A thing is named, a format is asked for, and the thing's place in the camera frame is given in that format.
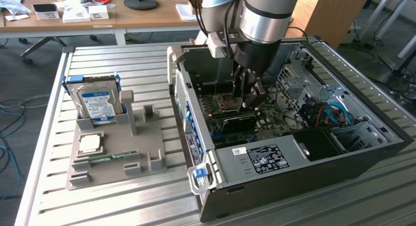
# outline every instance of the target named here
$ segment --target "chair wheel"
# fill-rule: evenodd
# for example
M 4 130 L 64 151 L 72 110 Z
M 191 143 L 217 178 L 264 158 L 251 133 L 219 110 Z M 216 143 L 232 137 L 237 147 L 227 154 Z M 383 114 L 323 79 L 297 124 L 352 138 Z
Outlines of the chair wheel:
M 19 43 L 21 43 L 21 44 L 28 44 L 28 41 L 27 41 L 25 38 L 19 38 Z
M 25 63 L 27 65 L 31 65 L 31 64 L 33 63 L 33 60 L 29 59 L 29 58 L 24 58 L 24 63 Z
M 97 41 L 97 40 L 99 40 L 97 36 L 95 36 L 95 35 L 91 35 L 91 36 L 89 36 L 89 39 L 91 39 L 92 41 Z

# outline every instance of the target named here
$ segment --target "blue cable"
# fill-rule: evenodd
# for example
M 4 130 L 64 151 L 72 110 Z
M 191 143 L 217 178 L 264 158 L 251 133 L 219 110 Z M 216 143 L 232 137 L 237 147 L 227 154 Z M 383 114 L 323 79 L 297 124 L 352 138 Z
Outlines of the blue cable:
M 3 110 L 0 110 L 0 113 L 4 113 L 4 114 L 7 114 L 7 115 L 17 115 L 17 116 L 21 117 L 21 123 L 20 123 L 20 125 L 17 126 L 17 128 L 13 129 L 13 131 L 9 132 L 7 135 L 3 135 L 3 136 L 1 136 L 1 138 L 5 138 L 8 135 L 11 135 L 13 132 L 16 132 L 16 131 L 21 128 L 21 126 L 25 124 L 25 116 L 21 115 L 21 114 L 19 114 L 19 113 L 8 113 L 8 112 L 5 112 L 5 111 L 3 111 Z
M 0 199 L 0 202 L 1 202 L 1 201 L 16 191 L 16 189 L 17 189 L 17 187 L 19 187 L 19 185 L 20 185 L 20 175 L 19 175 L 17 163 L 16 163 L 16 158 L 15 158 L 13 153 L 7 149 L 5 146 L 1 146 L 1 145 L 0 145 L 0 148 L 1 148 L 3 150 L 5 150 L 5 151 L 9 153 L 11 157 L 12 157 L 12 161 L 13 161 L 13 165 L 15 165 L 15 169 L 16 169 L 16 175 L 17 175 L 17 183 L 16 183 L 16 186 L 15 186 L 13 189 L 11 189 L 11 190 L 7 192 L 7 194 L 3 196 L 3 198 Z

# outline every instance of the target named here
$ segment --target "white box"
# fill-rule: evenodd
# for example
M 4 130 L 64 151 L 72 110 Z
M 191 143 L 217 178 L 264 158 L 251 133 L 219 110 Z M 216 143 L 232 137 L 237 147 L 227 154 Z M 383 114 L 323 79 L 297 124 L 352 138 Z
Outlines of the white box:
M 64 23 L 83 22 L 83 21 L 91 21 L 87 9 L 84 9 L 84 11 L 80 10 L 79 8 L 64 9 L 64 15 L 63 15 Z
M 57 7 L 55 4 L 33 4 L 37 19 L 59 19 Z
M 92 20 L 109 19 L 105 5 L 89 6 L 88 13 Z

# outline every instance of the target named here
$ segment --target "table leg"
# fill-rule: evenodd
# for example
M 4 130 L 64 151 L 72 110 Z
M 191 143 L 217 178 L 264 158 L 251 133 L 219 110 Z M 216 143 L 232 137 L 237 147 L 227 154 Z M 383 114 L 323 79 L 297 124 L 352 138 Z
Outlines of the table leg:
M 125 45 L 125 38 L 124 38 L 124 34 L 125 29 L 115 29 L 115 36 L 116 36 L 116 41 L 117 41 L 117 45 Z
M 403 48 L 401 52 L 399 53 L 397 57 L 400 59 L 405 58 L 409 54 L 409 52 L 412 51 L 412 49 L 416 48 L 416 35 L 412 38 L 411 42 L 408 43 L 408 45 Z
M 388 21 L 385 22 L 381 30 L 379 31 L 377 35 L 376 35 L 376 38 L 377 39 L 381 39 L 383 38 L 383 35 L 385 34 L 385 32 L 388 31 L 391 25 L 393 24 L 395 20 L 397 19 L 399 15 L 400 15 L 400 12 L 405 6 L 405 4 L 408 3 L 409 0 L 403 0 L 400 5 L 397 6 L 396 8 L 396 11 L 393 12 L 392 16 L 389 17 Z
M 380 2 L 380 4 L 379 4 L 379 6 L 377 6 L 375 12 L 372 13 L 372 15 L 371 15 L 371 17 L 369 17 L 369 19 L 368 19 L 368 21 L 367 21 L 365 26 L 363 27 L 363 29 L 361 29 L 361 31 L 360 31 L 360 33 L 359 33 L 360 39 L 364 38 L 364 36 L 365 36 L 365 34 L 367 34 L 367 31 L 368 31 L 368 29 L 371 28 L 371 25 L 373 24 L 373 22 L 376 21 L 377 16 L 380 15 L 381 10 L 384 9 L 384 7 L 385 7 L 388 1 L 389 1 L 389 0 L 381 0 L 381 2 Z

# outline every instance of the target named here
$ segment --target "wooden cabinet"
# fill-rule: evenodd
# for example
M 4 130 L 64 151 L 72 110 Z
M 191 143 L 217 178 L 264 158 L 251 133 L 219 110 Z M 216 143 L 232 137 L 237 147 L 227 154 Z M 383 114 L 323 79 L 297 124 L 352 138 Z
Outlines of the wooden cabinet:
M 320 36 L 337 48 L 367 0 L 299 0 L 291 26 L 308 36 Z M 300 37 L 299 30 L 288 29 L 287 37 Z

